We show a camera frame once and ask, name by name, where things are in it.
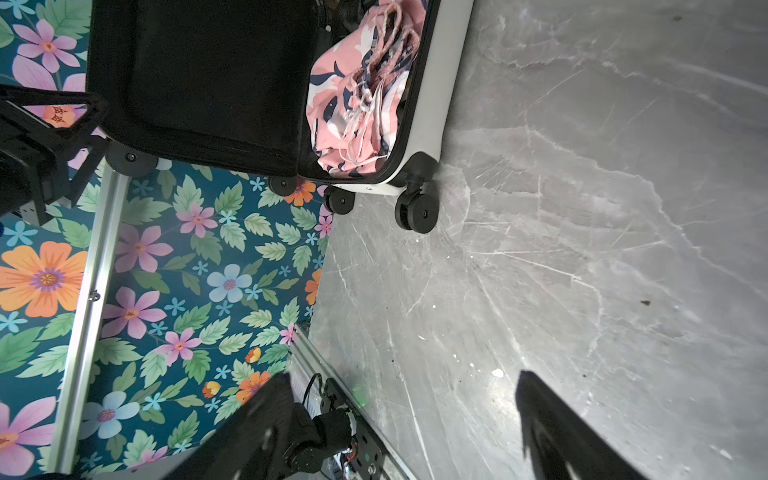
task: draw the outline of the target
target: pink flower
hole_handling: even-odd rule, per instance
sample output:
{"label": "pink flower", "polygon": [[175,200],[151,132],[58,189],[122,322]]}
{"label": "pink flower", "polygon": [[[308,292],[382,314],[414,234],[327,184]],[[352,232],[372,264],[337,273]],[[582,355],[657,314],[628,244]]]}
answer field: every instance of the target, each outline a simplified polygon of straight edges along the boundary
{"label": "pink flower", "polygon": [[160,355],[168,355],[165,357],[165,364],[171,366],[176,360],[179,359],[179,355],[184,360],[192,359],[192,350],[194,347],[199,346],[200,339],[191,338],[194,334],[194,330],[186,329],[181,333],[179,338],[176,332],[168,332],[165,334],[165,341],[167,345],[160,345],[154,351]]}
{"label": "pink flower", "polygon": [[118,301],[120,306],[104,305],[104,313],[101,318],[114,318],[114,320],[101,327],[101,338],[116,336],[128,325],[128,335],[140,339],[147,332],[147,325],[144,322],[159,322],[166,317],[163,310],[148,308],[157,303],[160,299],[160,292],[146,292],[137,302],[136,293],[126,286],[121,286],[114,299]]}
{"label": "pink flower", "polygon": [[127,272],[139,261],[139,266],[146,272],[157,270],[157,260],[153,255],[163,257],[174,251],[173,247],[167,243],[155,243],[162,231],[156,225],[147,228],[139,238],[139,231],[133,225],[123,223],[120,225],[120,238],[125,242],[118,243],[115,249],[116,254],[125,253],[114,262],[114,271],[117,273]]}
{"label": "pink flower", "polygon": [[50,445],[55,424],[31,428],[51,416],[56,410],[56,397],[35,400],[19,410],[13,423],[11,409],[0,403],[0,475],[26,474],[35,462],[35,454],[22,445]]}
{"label": "pink flower", "polygon": [[77,57],[65,50],[71,50],[77,46],[77,41],[72,37],[61,36],[54,40],[54,32],[51,24],[41,20],[37,24],[35,33],[29,27],[24,25],[13,25],[13,29],[19,37],[32,43],[23,44],[18,48],[18,54],[26,58],[37,58],[43,56],[43,66],[51,73],[58,71],[58,61],[61,60],[70,67],[79,67],[80,62]]}
{"label": "pink flower", "polygon": [[295,328],[296,328],[296,324],[291,323],[290,325],[288,325],[287,330],[280,331],[280,336],[283,337],[283,339],[280,340],[280,345],[285,345],[286,343],[290,345],[291,343],[293,343],[293,330]]}
{"label": "pink flower", "polygon": [[191,204],[190,211],[178,212],[176,218],[186,222],[181,226],[181,233],[189,233],[194,230],[194,234],[200,238],[205,237],[205,229],[216,228],[216,221],[210,218],[214,215],[214,209],[208,207],[201,209],[198,204]]}
{"label": "pink flower", "polygon": [[315,230],[320,232],[320,238],[330,235],[333,230],[333,217],[320,217],[320,223],[315,225]]}

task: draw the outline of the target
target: blue flower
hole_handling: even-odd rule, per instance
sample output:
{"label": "blue flower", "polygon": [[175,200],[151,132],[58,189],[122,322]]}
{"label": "blue flower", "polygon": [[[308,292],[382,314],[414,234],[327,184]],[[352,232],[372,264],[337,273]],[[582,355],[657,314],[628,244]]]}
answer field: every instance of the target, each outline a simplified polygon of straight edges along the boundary
{"label": "blue flower", "polygon": [[32,240],[29,240],[27,237],[31,237],[32,235],[35,235],[38,231],[34,229],[25,230],[26,228],[27,228],[27,224],[21,220],[16,222],[16,230],[12,230],[6,227],[3,233],[5,235],[10,235],[11,237],[8,238],[8,241],[5,242],[5,244],[8,245],[9,247],[15,247],[16,243],[21,241],[24,245],[32,245]]}
{"label": "blue flower", "polygon": [[170,314],[173,315],[173,316],[176,316],[176,315],[178,315],[179,312],[183,312],[183,311],[185,311],[187,309],[186,307],[182,306],[186,302],[187,302],[186,300],[179,301],[178,298],[174,297],[174,298],[170,299],[170,305],[166,305],[163,308],[164,308],[164,310],[173,310]]}
{"label": "blue flower", "polygon": [[221,400],[211,399],[210,403],[205,404],[205,408],[208,409],[208,413],[211,413],[213,410],[219,409],[219,403],[221,403]]}
{"label": "blue flower", "polygon": [[219,212],[221,214],[221,218],[219,219],[219,223],[226,223],[229,225],[233,222],[233,220],[237,220],[235,217],[235,213],[232,210],[227,210],[226,212],[222,210]]}
{"label": "blue flower", "polygon": [[229,367],[227,367],[225,365],[225,366],[222,366],[222,367],[217,367],[216,371],[218,373],[214,377],[214,380],[218,380],[218,379],[225,379],[226,380],[227,379],[227,373],[231,372],[232,370],[230,370]]}
{"label": "blue flower", "polygon": [[8,327],[9,332],[18,333],[17,325],[27,323],[27,319],[19,319],[16,318],[17,316],[18,312],[10,312],[8,316],[0,313],[0,332],[2,332],[5,327]]}
{"label": "blue flower", "polygon": [[163,332],[168,330],[168,327],[163,325],[165,325],[165,320],[161,320],[159,323],[152,322],[152,328],[149,330],[149,333],[163,335]]}
{"label": "blue flower", "polygon": [[229,315],[230,308],[232,308],[232,303],[229,303],[227,299],[224,299],[221,305],[216,305],[216,310],[219,310],[219,316]]}
{"label": "blue flower", "polygon": [[161,398],[159,393],[155,393],[154,394],[154,398],[153,397],[144,397],[144,401],[147,402],[147,405],[145,405],[142,408],[142,410],[144,410],[146,412],[149,409],[159,410],[160,409],[160,404],[162,402],[165,402],[165,399]]}
{"label": "blue flower", "polygon": [[149,186],[149,180],[143,180],[141,182],[139,180],[134,180],[132,183],[133,185],[136,185],[136,188],[134,188],[135,194],[146,195],[154,190],[153,187]]}
{"label": "blue flower", "polygon": [[208,264],[203,263],[202,260],[198,260],[197,266],[193,266],[192,270],[197,271],[197,275],[202,275],[203,273],[206,273],[208,271]]}
{"label": "blue flower", "polygon": [[8,0],[7,2],[0,2],[0,10],[8,10],[13,7],[13,16],[18,20],[22,19],[22,12],[34,15],[35,11],[29,7],[25,7],[24,4],[29,0]]}
{"label": "blue flower", "polygon": [[261,180],[261,177],[256,177],[256,180],[251,180],[248,182],[249,184],[253,185],[253,191],[255,192],[258,190],[261,192],[261,190],[264,189],[264,180]]}

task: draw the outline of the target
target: flower print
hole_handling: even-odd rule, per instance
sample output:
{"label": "flower print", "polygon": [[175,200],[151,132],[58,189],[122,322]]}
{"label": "flower print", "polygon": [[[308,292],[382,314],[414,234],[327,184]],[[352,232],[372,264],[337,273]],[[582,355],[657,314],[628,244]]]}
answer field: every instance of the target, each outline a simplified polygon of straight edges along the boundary
{"label": "flower print", "polygon": [[111,439],[123,429],[121,420],[131,419],[139,413],[139,404],[126,403],[125,392],[108,393],[101,403],[88,402],[83,408],[83,420],[80,425],[80,440],[96,433],[98,438]]}
{"label": "flower print", "polygon": [[189,233],[194,230],[194,234],[200,238],[205,237],[206,228],[216,228],[216,221],[211,217],[214,215],[214,208],[201,208],[198,204],[191,204],[190,211],[176,213],[176,218],[185,222],[181,226],[181,233]]}
{"label": "flower print", "polygon": [[325,238],[331,234],[333,230],[333,218],[332,217],[320,217],[319,223],[315,225],[315,230],[320,232],[320,238]]}
{"label": "flower print", "polygon": [[160,410],[160,404],[165,402],[165,399],[161,398],[159,393],[155,393],[154,397],[144,397],[144,401],[147,403],[147,405],[145,405],[142,410],[146,412],[149,409]]}
{"label": "flower print", "polygon": [[251,373],[250,377],[243,380],[240,384],[240,391],[236,396],[237,401],[241,404],[247,402],[248,399],[258,392],[265,383],[269,382],[269,380],[270,374],[268,372]]}
{"label": "flower print", "polygon": [[10,422],[11,409],[0,403],[0,475],[18,476],[29,472],[35,454],[22,447],[50,445],[55,424],[32,426],[56,410],[56,397],[35,400],[18,411]]}
{"label": "flower print", "polygon": [[216,367],[216,371],[217,371],[217,374],[214,377],[214,380],[218,380],[218,379],[225,379],[226,380],[227,379],[227,373],[231,372],[232,370],[230,370],[230,368],[225,365],[225,366],[221,366],[221,367]]}
{"label": "flower print", "polygon": [[226,212],[224,210],[222,210],[219,213],[221,214],[221,218],[219,219],[219,223],[226,223],[227,225],[229,225],[230,223],[232,223],[235,220],[237,220],[237,218],[235,217],[235,213],[232,210],[227,210]]}
{"label": "flower print", "polygon": [[309,293],[309,295],[306,296],[306,301],[309,302],[310,305],[314,305],[317,301],[317,289],[320,287],[321,275],[323,275],[322,268],[312,272],[312,279],[307,280],[306,286],[304,287],[304,291]]}
{"label": "flower print", "polygon": [[212,399],[219,390],[221,390],[219,382],[207,382],[203,387],[203,396],[207,399]]}
{"label": "flower print", "polygon": [[261,180],[261,177],[256,177],[256,180],[251,180],[248,182],[249,184],[253,185],[253,191],[255,192],[258,190],[261,192],[261,190],[264,189],[264,180]]}
{"label": "flower print", "polygon": [[293,343],[293,331],[296,329],[296,324],[291,323],[288,325],[288,328],[285,330],[280,330],[280,336],[283,338],[280,340],[280,345],[285,345],[286,343],[290,345]]}
{"label": "flower print", "polygon": [[51,317],[59,304],[74,311],[88,253],[71,252],[71,245],[56,242],[43,243],[40,255],[26,245],[4,252],[11,268],[0,266],[0,288],[7,289],[0,292],[0,309],[12,312],[29,303],[25,315],[32,317]]}
{"label": "flower print", "polygon": [[215,286],[208,294],[212,302],[220,302],[227,298],[231,303],[237,303],[243,298],[241,288],[250,286],[253,282],[250,275],[240,275],[240,267],[230,263],[224,267],[224,274],[213,272],[208,276],[208,285]]}
{"label": "flower print", "polygon": [[61,60],[70,67],[79,67],[80,61],[73,54],[65,50],[71,50],[77,46],[78,42],[67,36],[61,36],[54,39],[54,30],[51,24],[41,20],[35,26],[35,30],[24,25],[13,25],[16,34],[30,41],[18,48],[18,54],[26,58],[37,58],[43,56],[43,67],[51,73],[56,73],[59,68],[58,61]]}
{"label": "flower print", "polygon": [[296,185],[296,191],[291,195],[285,197],[285,201],[289,204],[294,204],[297,207],[301,207],[304,204],[308,204],[312,201],[312,193],[317,190],[317,186],[309,180],[298,180]]}
{"label": "flower print", "polygon": [[248,355],[245,356],[245,361],[248,363],[257,362],[261,358],[261,349],[259,347],[256,347],[255,349],[248,352]]}
{"label": "flower print", "polygon": [[36,229],[26,230],[27,224],[22,220],[16,222],[16,230],[6,228],[3,232],[4,235],[10,235],[8,241],[5,242],[9,247],[15,247],[18,242],[22,242],[24,245],[32,245],[32,240],[28,237],[35,235],[38,231]]}
{"label": "flower print", "polygon": [[18,325],[27,323],[27,319],[16,318],[17,316],[18,312],[10,312],[8,316],[0,313],[0,332],[8,327],[9,332],[18,333]]}
{"label": "flower print", "polygon": [[165,341],[167,345],[160,345],[154,351],[160,355],[168,355],[165,357],[165,364],[171,366],[181,356],[184,360],[192,359],[192,350],[194,347],[201,344],[200,339],[192,338],[194,330],[186,329],[181,333],[181,337],[176,332],[168,332],[165,334]]}
{"label": "flower print", "polygon": [[171,315],[176,316],[179,314],[179,312],[185,311],[187,308],[185,306],[182,306],[186,303],[186,300],[179,301],[178,298],[174,297],[170,299],[170,304],[163,307],[163,310],[173,310],[170,312]]}
{"label": "flower print", "polygon": [[8,0],[7,2],[0,2],[0,10],[8,10],[13,7],[13,16],[15,16],[17,20],[21,20],[22,12],[28,15],[35,14],[34,10],[24,5],[27,2],[29,2],[29,0]]}
{"label": "flower print", "polygon": [[101,318],[113,319],[101,327],[101,338],[116,336],[128,327],[128,335],[140,339],[147,333],[147,324],[144,322],[157,322],[167,315],[159,308],[149,308],[160,299],[160,292],[152,290],[146,292],[136,301],[136,292],[127,286],[121,286],[114,299],[118,305],[104,305],[104,313]]}
{"label": "flower print", "polygon": [[162,335],[164,331],[168,330],[168,327],[165,325],[165,320],[160,321],[159,323],[152,322],[152,328],[150,328],[149,333],[153,335]]}
{"label": "flower print", "polygon": [[162,230],[155,225],[147,228],[139,238],[139,231],[136,230],[136,227],[127,223],[120,225],[120,238],[125,241],[118,243],[114,252],[117,255],[123,253],[124,255],[115,260],[114,271],[117,273],[127,272],[136,265],[137,260],[145,272],[157,271],[157,260],[154,258],[165,257],[174,251],[174,248],[167,243],[155,243],[161,234]]}

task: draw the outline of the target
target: black caster wheel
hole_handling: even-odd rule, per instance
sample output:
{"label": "black caster wheel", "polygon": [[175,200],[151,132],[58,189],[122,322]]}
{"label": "black caster wheel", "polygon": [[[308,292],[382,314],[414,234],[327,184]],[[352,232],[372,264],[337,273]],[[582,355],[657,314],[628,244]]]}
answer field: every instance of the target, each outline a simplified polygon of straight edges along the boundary
{"label": "black caster wheel", "polygon": [[298,180],[295,177],[269,177],[267,186],[273,193],[287,197],[296,191]]}
{"label": "black caster wheel", "polygon": [[323,203],[332,214],[347,215],[355,206],[355,192],[329,185]]}

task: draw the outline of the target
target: green leaf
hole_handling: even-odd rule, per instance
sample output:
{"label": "green leaf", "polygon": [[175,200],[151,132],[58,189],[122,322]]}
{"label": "green leaf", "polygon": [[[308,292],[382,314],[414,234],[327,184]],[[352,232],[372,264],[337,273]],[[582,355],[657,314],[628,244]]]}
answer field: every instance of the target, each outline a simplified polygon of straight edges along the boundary
{"label": "green leaf", "polygon": [[190,246],[204,260],[211,260],[216,265],[221,263],[221,242],[214,237],[213,232],[207,231],[203,238],[193,235],[190,238]]}
{"label": "green leaf", "polygon": [[307,245],[302,245],[293,251],[293,266],[296,267],[296,272],[299,275],[304,274],[304,270],[310,265],[311,259],[312,249]]}
{"label": "green leaf", "polygon": [[158,202],[152,197],[133,197],[123,206],[123,223],[141,225],[160,218],[161,212],[170,208],[166,202]]}
{"label": "green leaf", "polygon": [[231,396],[230,398],[224,400],[224,402],[219,406],[219,409],[216,411],[214,425],[216,425],[218,422],[221,422],[222,420],[230,418],[239,407],[240,402],[237,401],[236,396]]}
{"label": "green leaf", "polygon": [[200,295],[200,279],[196,275],[181,272],[181,282],[186,288],[192,290],[195,295]]}
{"label": "green leaf", "polygon": [[255,233],[259,236],[267,235],[271,237],[272,229],[270,228],[270,221],[266,217],[260,214],[251,214],[245,218],[245,228],[251,233]]}
{"label": "green leaf", "polygon": [[202,383],[205,379],[205,372],[210,370],[210,357],[205,350],[195,350],[192,352],[192,358],[184,360],[184,371],[191,379],[197,383]]}
{"label": "green leaf", "polygon": [[84,212],[94,213],[98,205],[98,195],[101,192],[99,185],[87,184],[83,194],[78,199],[78,208]]}
{"label": "green leaf", "polygon": [[69,345],[59,345],[41,353],[38,358],[29,363],[31,366],[19,373],[16,378],[28,379],[32,376],[49,376],[64,372],[64,367],[67,365],[68,350]]}
{"label": "green leaf", "polygon": [[38,342],[42,340],[55,339],[60,336],[67,335],[72,331],[72,324],[74,323],[74,312],[66,312],[61,315],[53,317],[45,326],[45,330],[40,334]]}
{"label": "green leaf", "polygon": [[174,332],[181,334],[186,329],[197,330],[202,327],[208,321],[211,305],[211,302],[208,302],[203,306],[196,306],[192,310],[184,312],[174,322]]}
{"label": "green leaf", "polygon": [[224,355],[232,355],[242,349],[245,344],[248,343],[248,340],[250,340],[252,335],[252,333],[236,333],[235,335],[230,335],[221,340],[221,343],[219,343],[219,351]]}
{"label": "green leaf", "polygon": [[278,261],[285,256],[286,246],[282,243],[269,242],[265,243],[261,247],[256,247],[256,251],[261,253],[261,256],[267,260]]}
{"label": "green leaf", "polygon": [[192,413],[186,420],[179,422],[179,425],[168,436],[168,448],[176,448],[176,444],[186,442],[192,443],[192,438],[197,434],[197,428],[200,426],[200,422],[197,421],[197,412],[192,410]]}
{"label": "green leaf", "polygon": [[163,281],[159,272],[145,272],[143,270],[131,270],[139,285],[149,290],[157,290],[160,293],[170,293],[168,284]]}
{"label": "green leaf", "polygon": [[216,320],[200,331],[200,341],[204,345],[213,345],[224,337],[230,327],[230,317]]}
{"label": "green leaf", "polygon": [[299,281],[299,279],[297,279],[297,278],[292,278],[290,280],[285,279],[282,282],[278,283],[275,286],[275,288],[277,288],[278,290],[288,290],[290,287],[296,285],[296,282],[298,282],[298,281]]}
{"label": "green leaf", "polygon": [[128,440],[119,433],[107,440],[107,450],[113,460],[117,460],[120,458],[120,455],[123,455],[123,447],[125,447],[126,443],[128,443]]}
{"label": "green leaf", "polygon": [[289,225],[288,223],[275,223],[275,228],[277,228],[277,236],[289,245],[295,245],[301,240],[301,232],[293,225]]}
{"label": "green leaf", "polygon": [[243,318],[240,323],[245,323],[255,329],[264,328],[272,323],[272,313],[269,310],[251,312],[247,317]]}
{"label": "green leaf", "polygon": [[112,382],[113,392],[125,392],[134,383],[136,383],[136,362],[128,363],[128,366],[123,370],[123,374],[114,379]]}
{"label": "green leaf", "polygon": [[312,230],[317,225],[317,217],[306,208],[291,207],[293,222],[304,230]]}
{"label": "green leaf", "polygon": [[283,201],[283,198],[272,192],[269,188],[265,188],[263,192],[261,192],[261,200],[259,200],[259,208],[261,207],[272,207],[274,205],[279,204],[281,201]]}
{"label": "green leaf", "polygon": [[60,218],[58,221],[64,229],[64,240],[67,240],[67,243],[77,248],[88,248],[91,244],[91,230],[88,227],[66,218]]}
{"label": "green leaf", "polygon": [[189,382],[189,379],[181,379],[178,382],[174,383],[173,385],[169,385],[165,387],[165,390],[160,394],[160,398],[170,400],[176,395],[181,392],[182,387],[184,387],[187,382]]}
{"label": "green leaf", "polygon": [[287,305],[284,306],[280,314],[280,325],[288,327],[291,323],[299,320],[299,297],[295,296]]}
{"label": "green leaf", "polygon": [[227,245],[237,248],[239,251],[245,251],[245,230],[240,227],[238,222],[225,223],[219,230],[221,237]]}
{"label": "green leaf", "polygon": [[272,345],[261,355],[259,363],[275,363],[288,355],[288,345]]}
{"label": "green leaf", "polygon": [[144,388],[155,383],[167,371],[168,366],[165,364],[165,357],[155,351],[149,352],[141,362],[141,376],[144,377]]}
{"label": "green leaf", "polygon": [[80,40],[91,26],[91,0],[45,0],[37,7],[38,18],[51,24],[57,37]]}
{"label": "green leaf", "polygon": [[268,329],[264,329],[256,335],[256,338],[251,342],[251,346],[266,346],[271,345],[280,338],[280,329],[272,325]]}
{"label": "green leaf", "polygon": [[232,365],[232,379],[237,383],[242,383],[253,375],[253,367],[240,360],[235,360]]}
{"label": "green leaf", "polygon": [[192,168],[199,171],[209,182],[214,179],[214,174],[210,171],[210,167],[206,167],[205,165],[192,164]]}
{"label": "green leaf", "polygon": [[141,453],[147,450],[155,450],[157,443],[152,435],[147,435],[144,430],[137,429],[134,432],[134,439],[125,447],[125,457],[123,463],[126,466],[133,466],[141,463]]}
{"label": "green leaf", "polygon": [[227,187],[223,192],[219,194],[219,197],[214,201],[214,209],[217,213],[228,212],[232,210],[237,211],[243,206],[243,184],[237,182],[234,187]]}
{"label": "green leaf", "polygon": [[107,339],[100,339],[96,344],[94,361],[101,362],[105,365],[109,365],[110,363],[122,365],[123,362],[141,360],[141,355],[134,350],[136,350],[135,346],[114,336]]}
{"label": "green leaf", "polygon": [[189,253],[183,257],[174,257],[168,260],[168,263],[166,263],[165,266],[161,268],[161,270],[181,270],[186,267],[187,264],[192,261],[195,256],[196,255],[194,253]]}
{"label": "green leaf", "polygon": [[200,398],[198,398],[196,395],[183,396],[180,399],[175,399],[174,402],[183,406],[185,409],[190,407],[201,407],[205,405],[205,402],[200,400]]}
{"label": "green leaf", "polygon": [[162,187],[163,198],[168,200],[174,192],[174,187],[176,187],[176,177],[174,177],[170,170],[160,170],[160,173],[157,174],[157,183]]}

